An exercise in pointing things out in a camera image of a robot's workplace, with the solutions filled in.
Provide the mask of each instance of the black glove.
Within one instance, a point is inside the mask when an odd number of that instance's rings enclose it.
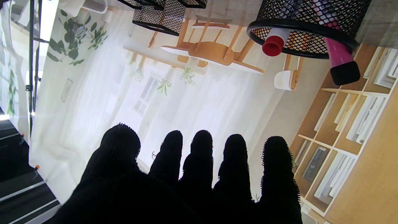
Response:
[[[138,169],[140,141],[126,125],[108,130],[70,199],[52,219],[71,222],[302,223],[292,157],[282,137],[264,145],[262,197],[252,201],[246,143],[227,139],[219,181],[213,180],[212,138],[199,131],[178,180],[182,135],[164,139],[148,175]]]

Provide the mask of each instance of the white book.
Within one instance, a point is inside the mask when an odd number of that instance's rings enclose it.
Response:
[[[335,184],[335,186],[332,188],[332,190],[329,193],[329,195],[331,197],[336,197],[337,193],[339,192],[339,190],[343,186],[345,180],[347,179],[347,176],[349,174],[351,167],[353,166],[353,163],[354,163],[354,159],[350,157],[347,162],[347,165],[344,167],[343,172],[340,175],[340,178],[337,180],[337,183]]]
[[[384,55],[381,57],[381,67],[377,71],[377,77],[375,79],[375,84],[379,86],[384,86],[386,88],[392,88],[395,82],[395,78],[388,76],[389,70],[396,56],[395,49],[385,49]]]
[[[341,159],[342,163],[339,165],[338,170],[336,172],[336,175],[334,176],[333,180],[330,182],[330,187],[333,188],[335,187],[338,179],[341,177],[341,174],[343,173],[343,169],[347,165],[349,160],[349,157],[347,155],[344,155],[344,157]]]
[[[373,72],[374,67],[376,66],[376,60],[378,58],[378,55],[380,54],[380,51],[382,50],[382,47],[377,47],[375,53],[373,54],[373,57],[371,61],[369,62],[368,67],[366,68],[365,73],[363,74],[363,78],[367,79]]]
[[[375,103],[373,104],[372,108],[369,111],[368,117],[366,118],[364,125],[358,135],[357,141],[358,143],[362,144],[365,138],[369,135],[371,126],[376,120],[376,116],[379,113],[381,106],[384,102],[384,97],[377,97]]]
[[[341,164],[341,159],[343,158],[344,154],[343,153],[337,153],[336,157],[333,159],[333,162],[330,164],[330,167],[328,171],[325,173],[325,176],[323,177],[321,183],[319,184],[318,188],[315,191],[314,196],[316,198],[321,198],[322,197],[322,192],[324,189],[330,185],[330,182],[333,180],[335,177],[338,168]]]
[[[361,109],[359,110],[359,113],[357,114],[350,130],[347,133],[346,138],[351,140],[351,141],[356,141],[359,135],[359,130],[361,126],[363,125],[363,121],[365,120],[366,116],[369,113],[369,109],[371,108],[371,103],[374,99],[375,96],[367,96],[365,99],[365,102],[363,103]]]
[[[336,96],[336,93],[332,93],[332,95],[331,95],[330,98],[329,98],[328,103],[326,104],[324,110],[322,111],[322,114],[321,114],[321,116],[319,117],[319,120],[318,120],[318,122],[316,123],[315,128],[314,128],[314,130],[315,130],[316,132],[318,132],[318,131],[320,130],[320,128],[321,128],[321,126],[322,126],[322,123],[323,123],[323,121],[324,121],[325,118],[326,118],[326,115],[328,114],[330,108],[331,108],[332,105],[333,105],[335,96]]]
[[[395,74],[396,74],[397,67],[398,67],[398,49],[392,49],[391,51],[395,52],[395,57],[391,63],[391,66],[389,68],[387,76],[397,78],[397,76],[395,76]]]

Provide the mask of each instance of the white curtain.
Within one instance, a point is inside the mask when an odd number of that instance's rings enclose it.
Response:
[[[108,39],[96,51],[90,51],[82,65],[46,60],[29,143],[29,163],[40,165],[40,175],[61,203],[79,183],[128,88],[129,76],[123,73],[121,60],[123,45],[134,27],[132,17],[132,11],[114,13],[106,24]],[[61,95],[69,81],[72,87],[63,102]]]
[[[182,70],[176,70],[167,96],[155,97],[155,107],[146,112],[139,136],[142,149],[139,159],[147,166],[153,162],[163,138],[172,130],[183,134],[183,160],[190,152],[190,143],[199,130],[208,130],[213,137],[214,180],[222,162],[224,144],[229,135],[239,133],[248,148],[259,136],[259,122],[275,90],[273,76],[235,71],[218,65],[209,65],[204,76],[196,74],[195,85],[180,79]]]
[[[146,171],[166,134],[180,130],[184,140],[181,175],[195,133],[210,131],[215,183],[228,136],[242,134],[250,154],[268,122],[265,118],[279,101],[275,102],[279,90],[274,88],[273,78],[283,65],[283,56],[272,59],[265,74],[209,64],[204,75],[195,75],[195,85],[181,79],[182,69],[146,59],[144,78],[137,79],[133,73],[142,57],[129,67],[123,50],[126,44],[136,42],[137,48],[142,48],[138,42],[143,40],[129,39],[132,14],[113,14],[106,27],[108,40],[85,61],[83,69],[57,67],[48,74],[46,62],[29,163],[40,165],[39,173],[61,203],[80,181],[104,132],[119,122],[131,126],[140,137],[139,166]],[[50,61],[49,65],[59,64]],[[64,103],[60,96],[67,79],[73,80],[73,86]],[[158,90],[163,80],[171,84],[166,87],[167,95]]]

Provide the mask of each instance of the wooden shelf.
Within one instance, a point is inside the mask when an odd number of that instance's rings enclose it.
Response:
[[[365,95],[365,96],[382,96],[382,97],[387,97],[388,96],[388,93],[366,92],[366,91],[349,90],[349,89],[323,88],[322,90],[328,91],[328,92],[343,92],[343,93]]]
[[[366,96],[360,96],[350,117],[347,120],[346,125],[344,126],[343,131],[341,132],[341,136],[338,138],[335,147],[344,149],[352,154],[358,155],[359,150],[362,147],[362,144],[359,144],[355,141],[351,141],[346,138],[351,126],[353,125],[357,114],[359,113],[363,103],[365,102]]]
[[[320,145],[322,147],[325,147],[325,148],[328,148],[328,149],[332,149],[332,150],[337,151],[337,152],[341,152],[341,153],[343,153],[345,155],[348,155],[350,157],[353,157],[353,158],[357,158],[358,157],[356,154],[353,154],[353,153],[351,153],[349,151],[346,151],[346,150],[343,150],[343,149],[340,149],[340,148],[325,144],[325,143],[320,142],[320,141],[316,141],[314,139],[308,138],[307,136],[303,136],[303,135],[297,135],[297,136],[300,137],[300,138],[306,139],[308,141],[312,141],[315,144],[318,144],[318,145]]]
[[[336,94],[334,102],[328,114],[326,115],[326,118],[322,123],[321,128],[314,138],[315,140],[323,142],[327,145],[334,144],[337,137],[339,136],[339,132],[336,131],[336,127],[338,124],[335,124],[334,120],[336,119],[336,116],[339,113],[346,97],[346,93],[338,92],[338,94]]]
[[[352,165],[353,168],[350,168],[348,171],[349,178],[351,175],[351,170],[355,169],[355,163],[360,160],[359,157],[361,156],[363,149],[367,147],[367,140],[372,136],[373,127],[375,124],[372,124],[369,135],[362,139],[363,144],[346,138],[354,124],[356,117],[364,105],[366,98],[369,96],[386,98],[383,103],[385,105],[388,103],[388,99],[390,98],[390,95],[397,84],[398,79],[393,84],[392,89],[374,84],[378,69],[377,61],[378,58],[381,57],[380,52],[383,51],[384,50],[377,49],[375,46],[367,46],[363,44],[360,46],[354,60],[358,64],[361,78],[355,83],[343,86],[333,86],[334,83],[330,78],[330,74],[326,76],[320,91],[316,95],[301,127],[297,132],[297,135],[291,144],[293,156],[296,156],[303,141],[310,141],[305,154],[301,158],[299,166],[295,167],[293,171],[295,172],[295,179],[300,189],[300,195],[303,199],[303,202],[321,216],[326,217],[328,215],[328,210],[332,207],[334,201],[339,201],[340,203],[344,201],[344,199],[339,196],[339,193],[332,199],[330,204],[326,204],[315,197],[315,192],[330,168],[334,158],[340,152],[355,159]],[[371,61],[376,61],[376,63],[369,65]],[[369,74],[367,79],[363,78],[365,72]],[[315,126],[318,123],[318,120],[333,93],[336,94],[334,101],[318,129],[319,131],[315,131]],[[382,109],[376,116],[375,122],[377,122],[381,113],[383,113],[384,106],[381,108]],[[343,114],[343,116],[340,116],[339,120],[336,120],[338,114]],[[314,180],[309,181],[305,179],[303,175],[318,146],[326,148],[328,155],[324,160],[320,170],[316,174]]]
[[[316,181],[316,178],[313,181],[309,181],[303,177],[308,165],[311,162],[311,159],[313,155],[316,152],[316,149],[318,148],[318,144],[312,142],[310,145],[309,149],[306,152],[305,157],[303,158],[301,164],[299,165],[297,172],[295,173],[295,180],[297,182],[298,188],[300,189],[300,195],[305,196],[307,195],[312,183]]]
[[[334,84],[330,72],[326,75],[321,88],[337,88],[338,86]],[[317,95],[314,98],[314,101],[311,104],[310,109],[308,110],[307,115],[305,116],[299,130],[298,134],[302,134],[305,136],[309,136],[314,138],[316,135],[316,131],[314,130],[316,123],[318,122],[319,117],[321,116],[326,104],[329,101],[331,92],[327,91],[318,91]]]
[[[336,157],[337,152],[332,150],[329,152],[328,157],[325,159],[324,163],[322,164],[321,169],[319,170],[315,180],[312,182],[312,185],[305,196],[305,199],[313,204],[315,207],[317,207],[319,210],[322,212],[326,212],[326,209],[328,208],[328,204],[322,202],[318,198],[315,197],[315,192],[319,187],[319,184],[321,183],[323,177],[325,176],[326,172],[328,171],[330,165],[332,164],[334,158]]]
[[[303,151],[301,152],[300,158],[299,158],[298,161],[296,162],[296,165],[293,167],[293,169],[292,169],[292,172],[293,172],[293,173],[296,172],[297,168],[299,167],[299,165],[301,164],[303,158],[305,157],[306,152],[308,151],[308,148],[311,146],[311,140],[298,137],[297,140],[296,140],[297,144],[292,145],[292,146],[290,147],[290,152],[294,152],[294,154],[292,153],[292,155],[293,155],[293,161],[295,161],[296,158],[297,158],[297,156],[298,156],[298,153],[299,153],[301,147],[303,146],[303,144],[304,144],[304,142],[305,142],[306,140],[308,141],[308,144],[307,144],[307,146],[303,149]]]
[[[387,88],[387,87],[384,87],[384,86],[380,86],[380,85],[377,85],[377,84],[374,83],[376,78],[377,78],[377,75],[378,75],[380,69],[382,68],[382,64],[383,64],[382,61],[383,60],[380,60],[380,59],[383,58],[384,50],[385,50],[385,48],[382,47],[377,52],[378,55],[377,55],[377,57],[375,59],[375,62],[372,65],[370,65],[371,67],[369,67],[369,77],[368,77],[366,85],[365,85],[365,87],[363,89],[366,92],[378,92],[378,93],[389,94],[390,91],[391,91],[390,88]]]

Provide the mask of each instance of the black mesh pen holder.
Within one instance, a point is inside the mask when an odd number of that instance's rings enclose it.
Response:
[[[119,2],[125,4],[126,6],[133,8],[133,9],[142,9],[140,2],[135,0],[118,0]]]
[[[177,0],[187,8],[206,8],[207,0]]]
[[[153,6],[156,10],[164,10],[164,4],[168,2],[167,0],[136,0],[140,1],[141,5]]]
[[[176,0],[165,0],[164,10],[159,11],[153,6],[142,6],[135,10],[133,23],[157,32],[178,36],[184,19],[186,7]]]
[[[291,29],[282,52],[301,57],[328,59],[323,37],[351,49],[371,0],[263,0],[256,21],[247,34],[263,45],[271,28]]]

